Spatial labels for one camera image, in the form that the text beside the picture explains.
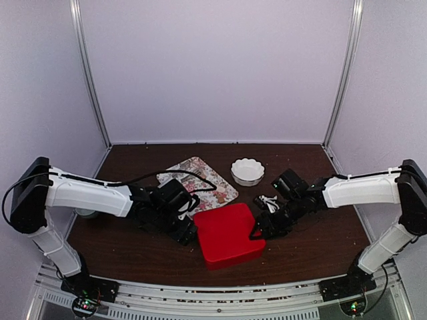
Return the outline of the red tin box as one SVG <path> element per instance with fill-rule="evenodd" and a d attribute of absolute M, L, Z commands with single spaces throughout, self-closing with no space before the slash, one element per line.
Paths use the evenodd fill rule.
<path fill-rule="evenodd" d="M 258 259 L 262 256 L 263 251 L 263 249 L 258 249 L 252 252 L 241 253 L 234 256 L 220 257 L 217 259 L 206 256 L 203 256 L 203 258 L 207 269 L 213 271 L 225 269 L 234 265 Z"/>

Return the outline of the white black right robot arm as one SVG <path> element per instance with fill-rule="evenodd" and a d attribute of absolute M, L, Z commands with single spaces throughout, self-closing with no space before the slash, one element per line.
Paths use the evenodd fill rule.
<path fill-rule="evenodd" d="M 344 276 L 319 282 L 324 301 L 360 295 L 376 288 L 373 274 L 408 244 L 426 235 L 426 175 L 413 159 L 398 167 L 364 175 L 333 175 L 312 184 L 292 169 L 272 182 L 284 199 L 275 211 L 262 211 L 249 234 L 251 240 L 287 235 L 308 213 L 353 206 L 367 219 L 366 206 L 399 206 L 389 228 L 361 251 Z"/>

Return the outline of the red tin lid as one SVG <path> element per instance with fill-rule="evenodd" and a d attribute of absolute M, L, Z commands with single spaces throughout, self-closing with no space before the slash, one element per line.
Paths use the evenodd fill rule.
<path fill-rule="evenodd" d="M 217 259 L 265 249 L 265 240 L 249 240 L 255 219 L 245 203 L 196 213 L 193 221 L 203 256 Z"/>

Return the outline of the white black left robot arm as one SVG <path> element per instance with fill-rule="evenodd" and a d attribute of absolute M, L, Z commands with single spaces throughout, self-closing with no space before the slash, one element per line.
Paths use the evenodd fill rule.
<path fill-rule="evenodd" d="M 56 266 L 63 280 L 82 296 L 91 295 L 96 282 L 90 277 L 85 259 L 55 228 L 50 207 L 76 209 L 78 215 L 106 213 L 133 218 L 141 225 L 155 227 L 181 245 L 191 242 L 197 227 L 186 214 L 199 205 L 176 179 L 160 187 L 140 187 L 134 182 L 109 182 L 67 173 L 38 157 L 20 179 L 6 190 L 2 205 L 11 197 L 6 222 L 25 234 Z"/>

